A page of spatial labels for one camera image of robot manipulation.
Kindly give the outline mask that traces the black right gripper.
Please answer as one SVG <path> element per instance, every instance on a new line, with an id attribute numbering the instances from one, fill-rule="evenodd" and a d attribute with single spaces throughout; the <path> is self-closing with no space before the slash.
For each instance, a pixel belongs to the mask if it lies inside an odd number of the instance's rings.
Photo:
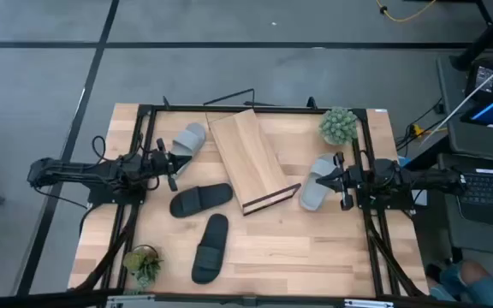
<path id="1" fill-rule="evenodd" d="M 335 155 L 335 163 L 340 171 L 338 175 L 338 192 L 342 195 L 341 209 L 351 210 L 357 204 L 357 184 L 353 179 L 350 169 L 345 167 L 344 153 L 338 151 Z M 333 169 L 327 175 L 322 175 L 317 178 L 316 183 L 329 188 L 332 191 L 336 191 L 336 169 Z"/>

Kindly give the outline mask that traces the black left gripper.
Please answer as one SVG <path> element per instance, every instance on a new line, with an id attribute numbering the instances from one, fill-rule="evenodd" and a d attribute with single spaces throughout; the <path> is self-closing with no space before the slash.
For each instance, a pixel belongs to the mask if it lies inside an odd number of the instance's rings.
<path id="1" fill-rule="evenodd" d="M 161 138 L 156 140 L 157 149 L 151 154 L 151 177 L 155 181 L 153 187 L 149 187 L 149 191 L 156 190 L 160 184 L 161 176 L 167 178 L 167 183 L 172 192 L 177 191 L 177 184 L 175 182 L 175 173 L 182 173 L 192 160 L 191 156 L 185 155 L 173 155 L 166 151 L 164 142 Z"/>

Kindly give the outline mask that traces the grey slide sandal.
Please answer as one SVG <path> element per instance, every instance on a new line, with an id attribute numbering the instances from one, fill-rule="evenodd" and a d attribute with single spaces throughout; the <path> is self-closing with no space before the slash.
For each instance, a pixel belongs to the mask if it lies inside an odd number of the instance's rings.
<path id="1" fill-rule="evenodd" d="M 311 166 L 306 184 L 300 195 L 300 205 L 304 209 L 311 211 L 318 210 L 325 201 L 327 194 L 331 192 L 330 188 L 318 184 L 316 180 L 329 175 L 336 168 L 333 162 L 333 156 L 332 153 L 324 154 Z"/>
<path id="2" fill-rule="evenodd" d="M 190 156 L 191 159 L 177 170 L 179 177 L 191 164 L 206 140 L 205 127 L 197 122 L 190 123 L 172 141 L 170 152 L 177 156 Z"/>

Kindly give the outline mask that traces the black slide sandal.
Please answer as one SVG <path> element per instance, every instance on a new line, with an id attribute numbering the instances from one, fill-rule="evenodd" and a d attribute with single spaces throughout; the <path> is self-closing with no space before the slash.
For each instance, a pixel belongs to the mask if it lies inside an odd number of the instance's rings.
<path id="1" fill-rule="evenodd" d="M 234 196 L 228 183 L 196 186 L 176 194 L 169 205 L 169 212 L 175 218 L 184 218 L 229 202 Z"/>
<path id="2" fill-rule="evenodd" d="M 192 267 L 192 280 L 208 284 L 220 274 L 229 232 L 229 220 L 222 214 L 210 216 L 199 242 Z"/>

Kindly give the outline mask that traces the wooden shelf with black frame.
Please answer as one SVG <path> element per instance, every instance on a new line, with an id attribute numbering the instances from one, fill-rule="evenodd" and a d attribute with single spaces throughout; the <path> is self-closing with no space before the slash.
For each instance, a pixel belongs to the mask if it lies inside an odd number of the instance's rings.
<path id="1" fill-rule="evenodd" d="M 249 110 L 211 121 L 209 129 L 244 216 L 288 200 L 301 188 L 300 183 L 288 184 L 254 104 Z"/>

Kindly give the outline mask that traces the round green potted plant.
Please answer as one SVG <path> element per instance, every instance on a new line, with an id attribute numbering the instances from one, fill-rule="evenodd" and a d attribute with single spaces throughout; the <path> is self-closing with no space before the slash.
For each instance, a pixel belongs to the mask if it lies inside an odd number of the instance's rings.
<path id="1" fill-rule="evenodd" d="M 331 145 L 345 145 L 358 138 L 358 117 L 350 110 L 335 107 L 327 110 L 318 125 L 318 132 Z"/>

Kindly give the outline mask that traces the small leafy potted plant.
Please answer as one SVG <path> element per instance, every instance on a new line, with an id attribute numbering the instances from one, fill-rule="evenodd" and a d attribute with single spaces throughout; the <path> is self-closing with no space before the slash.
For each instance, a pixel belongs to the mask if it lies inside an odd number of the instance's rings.
<path id="1" fill-rule="evenodd" d="M 147 244 L 136 246 L 125 254 L 122 264 L 134 278 L 136 293 L 147 290 L 156 282 L 162 261 L 157 250 Z"/>

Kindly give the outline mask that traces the laptop computer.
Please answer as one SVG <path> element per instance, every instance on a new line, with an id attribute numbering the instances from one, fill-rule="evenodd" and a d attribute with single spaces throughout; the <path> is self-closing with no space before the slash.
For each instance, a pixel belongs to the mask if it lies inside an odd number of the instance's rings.
<path id="1" fill-rule="evenodd" d="M 437 143 L 442 147 L 436 156 L 440 168 L 464 168 L 475 172 L 493 171 L 493 127 L 461 119 L 476 106 L 466 99 L 466 73 L 455 69 L 447 56 L 437 59 L 437 75 L 445 112 L 451 116 L 445 123 L 448 135 Z M 470 210 L 458 196 L 446 196 L 449 240 L 451 246 L 493 254 L 493 206 Z"/>

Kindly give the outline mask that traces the black laptop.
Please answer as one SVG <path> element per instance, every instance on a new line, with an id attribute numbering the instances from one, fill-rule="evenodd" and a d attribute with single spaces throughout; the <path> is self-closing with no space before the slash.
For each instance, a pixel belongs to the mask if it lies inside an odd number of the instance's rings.
<path id="1" fill-rule="evenodd" d="M 493 173 L 466 172 L 466 190 L 458 197 L 461 215 L 493 225 Z"/>

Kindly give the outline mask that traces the black power adapter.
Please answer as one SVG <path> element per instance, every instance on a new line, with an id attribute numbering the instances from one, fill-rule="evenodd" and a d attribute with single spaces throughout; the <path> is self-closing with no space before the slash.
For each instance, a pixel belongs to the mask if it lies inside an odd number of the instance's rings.
<path id="1" fill-rule="evenodd" d="M 465 93 L 470 92 L 480 86 L 486 79 L 493 75 L 493 60 L 481 58 L 472 63 L 471 69 L 467 75 Z M 491 98 L 493 95 L 493 79 L 488 81 L 480 90 L 472 95 L 472 100 L 478 103 Z"/>

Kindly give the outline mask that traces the person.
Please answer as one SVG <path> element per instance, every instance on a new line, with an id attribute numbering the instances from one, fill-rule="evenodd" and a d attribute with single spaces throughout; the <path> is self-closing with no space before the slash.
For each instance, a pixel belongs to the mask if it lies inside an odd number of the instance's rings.
<path id="1" fill-rule="evenodd" d="M 425 275 L 430 295 L 444 301 L 461 301 L 466 295 L 476 305 L 493 306 L 493 276 L 479 263 L 461 260 L 446 265 L 428 264 Z"/>

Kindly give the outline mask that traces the black stand leg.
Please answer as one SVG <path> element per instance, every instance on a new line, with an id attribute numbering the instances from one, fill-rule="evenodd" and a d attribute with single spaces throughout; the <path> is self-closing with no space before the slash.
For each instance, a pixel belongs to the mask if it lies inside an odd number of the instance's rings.
<path id="1" fill-rule="evenodd" d="M 466 71 L 472 63 L 487 49 L 493 47 L 493 20 L 483 0 L 471 0 L 477 5 L 480 14 L 483 16 L 486 29 L 458 56 L 452 56 L 450 63 L 453 68 Z"/>

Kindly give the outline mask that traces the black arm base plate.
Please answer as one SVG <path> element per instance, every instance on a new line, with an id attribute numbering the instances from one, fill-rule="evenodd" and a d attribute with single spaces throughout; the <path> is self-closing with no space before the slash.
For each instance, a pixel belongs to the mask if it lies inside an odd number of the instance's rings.
<path id="1" fill-rule="evenodd" d="M 380 192 L 360 191 L 358 207 L 371 210 L 412 210 L 414 202 L 408 188 Z"/>
<path id="2" fill-rule="evenodd" d="M 132 192 L 114 192 L 106 188 L 92 188 L 88 202 L 99 206 L 101 204 L 142 204 L 146 199 L 146 190 Z"/>

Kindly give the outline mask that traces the black aluminium table frame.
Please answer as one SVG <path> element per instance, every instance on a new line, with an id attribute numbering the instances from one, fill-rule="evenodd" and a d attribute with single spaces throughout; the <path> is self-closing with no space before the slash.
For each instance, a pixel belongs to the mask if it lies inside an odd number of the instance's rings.
<path id="1" fill-rule="evenodd" d="M 128 152 L 140 104 L 116 104 L 110 118 L 106 144 L 110 158 Z M 179 190 L 228 181 L 217 145 L 207 127 L 232 112 L 157 110 L 153 139 L 171 141 L 187 124 L 198 122 L 207 139 L 198 156 L 177 179 Z M 324 153 L 343 151 L 346 162 L 354 160 L 351 145 L 333 147 L 318 135 L 324 111 L 280 108 L 284 113 L 257 109 L 260 128 L 274 150 L 288 184 L 304 184 L 314 161 Z M 393 134 L 386 110 L 366 111 L 376 157 L 396 159 Z M 160 295 L 230 295 L 243 298 L 299 297 L 308 299 L 375 295 L 374 279 L 359 209 L 341 211 L 339 194 L 330 194 L 319 211 L 300 208 L 299 194 L 249 216 L 243 216 L 234 197 L 227 204 L 195 216 L 175 219 L 169 213 L 171 192 L 166 179 L 149 192 L 140 209 L 132 246 L 154 246 L 162 255 L 162 269 L 147 292 Z M 83 227 L 68 287 L 77 287 L 106 253 L 116 216 L 116 204 L 103 204 L 90 213 Z M 428 293 L 414 226 L 400 211 L 386 211 L 392 251 L 415 283 Z M 229 233 L 222 271 L 213 281 L 199 285 L 191 269 L 198 243 L 209 217 L 215 213 L 229 220 Z"/>

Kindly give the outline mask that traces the silver metal bracket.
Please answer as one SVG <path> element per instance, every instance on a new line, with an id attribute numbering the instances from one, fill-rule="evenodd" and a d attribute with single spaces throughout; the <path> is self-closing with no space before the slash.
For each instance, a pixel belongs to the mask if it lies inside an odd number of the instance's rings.
<path id="1" fill-rule="evenodd" d="M 124 305 L 149 302 L 154 299 L 155 297 L 150 294 L 109 296 L 104 308 L 123 308 Z"/>
<path id="2" fill-rule="evenodd" d="M 345 299 L 344 308 L 395 308 L 392 302 L 367 300 L 367 299 Z"/>

